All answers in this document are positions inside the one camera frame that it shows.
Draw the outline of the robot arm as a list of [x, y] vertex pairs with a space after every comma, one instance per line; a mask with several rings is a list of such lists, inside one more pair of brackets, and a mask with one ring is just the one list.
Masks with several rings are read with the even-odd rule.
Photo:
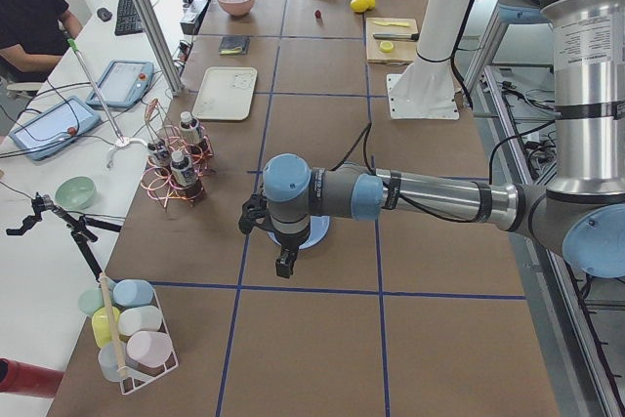
[[554, 32], [557, 174], [545, 186], [456, 181], [346, 163], [311, 168], [280, 154], [243, 204], [242, 232], [280, 244], [289, 277], [314, 216], [375, 220], [416, 210], [455, 223], [490, 223], [533, 239], [592, 275], [624, 273], [624, 0], [499, 0], [506, 22], [548, 21]]

